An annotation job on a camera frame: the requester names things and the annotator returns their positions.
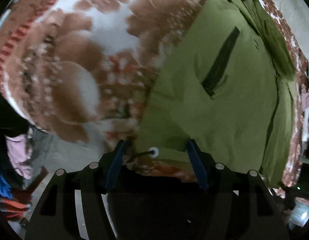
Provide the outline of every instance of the concrete floor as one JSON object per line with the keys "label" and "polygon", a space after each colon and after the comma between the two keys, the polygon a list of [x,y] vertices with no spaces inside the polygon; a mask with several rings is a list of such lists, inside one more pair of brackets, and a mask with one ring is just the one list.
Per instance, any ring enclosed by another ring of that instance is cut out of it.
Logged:
{"label": "concrete floor", "polygon": [[[309,8],[303,0],[274,0],[274,2],[281,10],[296,35],[301,49],[309,60]],[[54,138],[52,144],[44,163],[50,174],[33,193],[33,208],[56,170],[60,168],[65,169],[67,172],[82,170],[86,165],[98,161],[102,156],[102,153],[64,142],[58,138]],[[29,212],[26,218],[30,219],[31,215],[32,212]],[[18,232],[20,228],[16,226],[15,230]]]}

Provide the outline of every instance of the dark green zipper pocket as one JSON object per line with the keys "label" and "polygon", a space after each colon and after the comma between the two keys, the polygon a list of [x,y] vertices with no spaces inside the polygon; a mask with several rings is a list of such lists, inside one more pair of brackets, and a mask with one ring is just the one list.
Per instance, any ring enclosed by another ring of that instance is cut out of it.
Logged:
{"label": "dark green zipper pocket", "polygon": [[210,95],[210,97],[215,94],[214,90],[220,83],[225,73],[230,55],[235,47],[239,34],[240,34],[239,29],[237,27],[234,27],[231,34],[228,36],[223,46],[221,47],[217,55],[217,58],[213,62],[213,66],[209,71],[207,77],[202,82],[203,88],[205,89],[207,94]]}

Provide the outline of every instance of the green garment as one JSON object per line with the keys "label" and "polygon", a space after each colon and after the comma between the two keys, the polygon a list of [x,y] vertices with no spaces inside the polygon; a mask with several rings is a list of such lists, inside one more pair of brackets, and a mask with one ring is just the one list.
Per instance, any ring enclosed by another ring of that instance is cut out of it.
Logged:
{"label": "green garment", "polygon": [[158,147],[156,160],[191,171],[192,138],[216,162],[257,170],[276,186],[292,137],[294,77],[285,40],[258,0],[208,0],[162,67],[136,151]]}

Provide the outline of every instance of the white grommet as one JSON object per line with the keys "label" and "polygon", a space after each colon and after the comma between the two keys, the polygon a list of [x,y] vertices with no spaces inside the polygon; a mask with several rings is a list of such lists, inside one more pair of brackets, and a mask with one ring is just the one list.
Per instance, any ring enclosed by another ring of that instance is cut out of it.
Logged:
{"label": "white grommet", "polygon": [[223,170],[225,167],[224,167],[224,165],[223,165],[222,163],[217,163],[217,164],[216,164],[216,168],[217,168],[218,170]]}
{"label": "white grommet", "polygon": [[157,147],[151,147],[148,151],[153,151],[150,155],[151,158],[157,158],[159,156],[159,149]]}
{"label": "white grommet", "polygon": [[93,162],[93,163],[90,163],[89,168],[90,169],[96,169],[96,168],[98,168],[98,166],[99,166],[99,163]]}
{"label": "white grommet", "polygon": [[256,177],[258,175],[256,171],[249,171],[249,174],[253,177]]}
{"label": "white grommet", "polygon": [[61,176],[61,175],[63,175],[63,173],[64,173],[63,169],[59,169],[59,170],[56,171],[57,176]]}

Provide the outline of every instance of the green jacket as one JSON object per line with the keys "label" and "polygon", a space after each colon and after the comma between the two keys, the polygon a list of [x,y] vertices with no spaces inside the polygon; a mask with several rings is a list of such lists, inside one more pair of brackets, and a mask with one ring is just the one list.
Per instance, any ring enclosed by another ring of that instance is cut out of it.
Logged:
{"label": "green jacket", "polygon": [[141,122],[137,152],[191,170],[196,140],[236,172],[281,181],[292,137],[295,67],[258,0],[208,0],[164,63]]}

